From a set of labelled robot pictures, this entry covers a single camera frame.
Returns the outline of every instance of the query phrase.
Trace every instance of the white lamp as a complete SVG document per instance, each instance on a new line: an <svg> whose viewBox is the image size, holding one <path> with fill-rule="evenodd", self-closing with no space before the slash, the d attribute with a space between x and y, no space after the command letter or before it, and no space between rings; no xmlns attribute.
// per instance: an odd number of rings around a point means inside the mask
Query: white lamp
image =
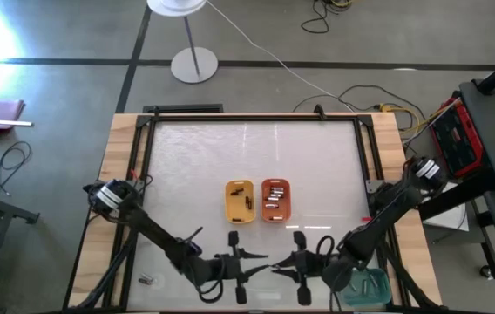
<svg viewBox="0 0 495 314"><path fill-rule="evenodd" d="M178 52L172 59L170 70L174 77L184 83L197 84L210 79L219 66L214 53L193 46L192 32L187 16L201 9L207 0L147 0L151 10L165 17L184 17L189 48Z"/></svg>

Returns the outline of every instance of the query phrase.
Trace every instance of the white cable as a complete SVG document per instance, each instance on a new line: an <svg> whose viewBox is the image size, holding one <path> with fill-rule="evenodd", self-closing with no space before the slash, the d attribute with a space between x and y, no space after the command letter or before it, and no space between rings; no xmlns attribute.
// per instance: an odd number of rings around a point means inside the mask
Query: white cable
<svg viewBox="0 0 495 314"><path fill-rule="evenodd" d="M260 49L260 50L263 50L265 51L269 56L273 57L276 61L278 61L287 71L289 71L290 73L292 73L292 75L294 75L295 77L299 78L302 82L306 83L307 85L310 85L312 87L314 87L316 90L319 90L323 93L326 93L328 94L329 96L331 97L335 97L337 98L338 96L336 96L335 94L332 94L330 92L327 92L325 91L324 89L322 89L321 87L317 86L317 85L313 85L311 83L309 83L306 79L304 79L303 77L301 77L300 75L296 74L294 71L290 70L284 63L282 63L282 61L280 59L278 59L278 57L276 57L273 52L271 51L268 51L267 49L257 45L256 43L254 43L248 35L246 35L245 32L243 32L240 27L238 27L238 25L234 24L234 22L232 22L230 20L230 18L228 18L224 13L222 13L219 9L217 9L214 4L212 4L210 1L207 0L207 3L209 3L210 6L213 7L214 10L216 10L217 12L219 12L219 14L222 15L222 17L224 17L236 30L238 30L240 32L241 35L243 35L247 40L248 42L255 48L257 49ZM349 106L347 106L346 104L344 104L351 112L354 112L354 110L352 110L352 108L350 108Z"/></svg>
<svg viewBox="0 0 495 314"><path fill-rule="evenodd" d="M407 143L410 143L411 140L414 140L416 137L420 136L420 134L422 134L422 132L427 129L427 128L430 128L430 126L433 126L434 123L436 123L436 121L441 118L442 115L444 115L444 113L448 112L449 109L451 109L454 105L456 105L458 102L460 102L460 98L457 98L455 99L450 105L448 105L445 110L443 110L432 122L430 122L425 128L422 129L422 131L420 131L419 133L417 134L414 134L414 136L412 136L411 138L405 140L403 142L403 145L404 144L407 144Z"/></svg>

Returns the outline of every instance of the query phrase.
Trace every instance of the wooden board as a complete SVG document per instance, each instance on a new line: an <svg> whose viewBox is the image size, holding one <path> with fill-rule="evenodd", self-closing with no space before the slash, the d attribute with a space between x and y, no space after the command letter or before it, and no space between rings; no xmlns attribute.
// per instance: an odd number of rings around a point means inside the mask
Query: wooden board
<svg viewBox="0 0 495 314"><path fill-rule="evenodd" d="M316 115L316 113L286 113L296 116ZM327 115L354 115L357 113L327 113ZM180 116L183 113L165 113L165 116ZM285 113L235 113L234 115L265 115L283 116ZM138 114L122 113L114 115L110 137L106 145L105 156L100 170L99 179L125 179L132 139L135 131L135 122ZM379 155L382 163L385 180L399 180L403 172L405 161L402 143L397 130L397 122L393 113L371 113ZM373 159L367 136L363 136L368 167L374 174ZM139 145L138 165L141 164L145 144ZM397 240L404 267L409 271L418 286L435 303L441 304L441 296L437 286L437 280L431 264L430 251L425 240L424 229L420 215L416 210L407 213L395 226ZM95 219L88 226L83 247L79 256L78 268L73 282L69 306L77 305L83 301L89 291L97 284L105 273L110 261L112 243L114 239L115 225L102 219ZM393 301L400 304L397 281L392 271L389 273ZM114 288L112 301L116 304L119 300L120 284Z"/></svg>

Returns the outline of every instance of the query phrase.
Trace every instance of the lamp base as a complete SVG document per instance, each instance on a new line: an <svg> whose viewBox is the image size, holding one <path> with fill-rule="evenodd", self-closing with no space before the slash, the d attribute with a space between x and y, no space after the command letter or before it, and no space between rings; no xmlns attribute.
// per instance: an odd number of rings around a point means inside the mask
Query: lamp base
<svg viewBox="0 0 495 314"><path fill-rule="evenodd" d="M197 84L210 79L219 67L219 61L210 50L195 47L199 74L195 71L195 63L191 48L186 48L172 59L170 70L175 78L188 84Z"/></svg>

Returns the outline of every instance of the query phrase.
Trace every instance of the gray floor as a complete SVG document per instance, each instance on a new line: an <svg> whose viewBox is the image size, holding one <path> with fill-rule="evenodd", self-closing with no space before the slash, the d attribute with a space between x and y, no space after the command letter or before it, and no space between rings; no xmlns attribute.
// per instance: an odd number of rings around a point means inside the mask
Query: gray floor
<svg viewBox="0 0 495 314"><path fill-rule="evenodd" d="M314 16L311 1L214 0L258 44L291 61L495 64L492 0L359 0L332 31L310 35L299 24ZM142 0L0 1L0 58L122 58L132 56ZM221 60L269 60L208 6L191 17L196 44ZM141 52L144 59L171 59L186 46L180 19L152 15ZM0 138L0 156L16 140L34 149L30 163L0 199L41 213L40 223L14 222L0 255L0 306L10 313L53 311L64 300L86 202L80 187L94 181L127 66L0 65L0 99L24 99L18 128ZM295 69L338 93L354 84L377 84L434 112L458 83L487 72ZM227 112L289 112L319 94L283 69L220 68L202 85L183 85L168 67L139 66L125 107L221 103ZM395 99L355 90L346 100L366 107ZM330 99L312 99L343 111ZM399 120L401 126L409 123ZM434 154L428 136L413 143ZM436 231L428 231L430 240ZM495 281L477 276L485 264L476 236L455 234L431 246L444 303L451 308L495 312Z"/></svg>

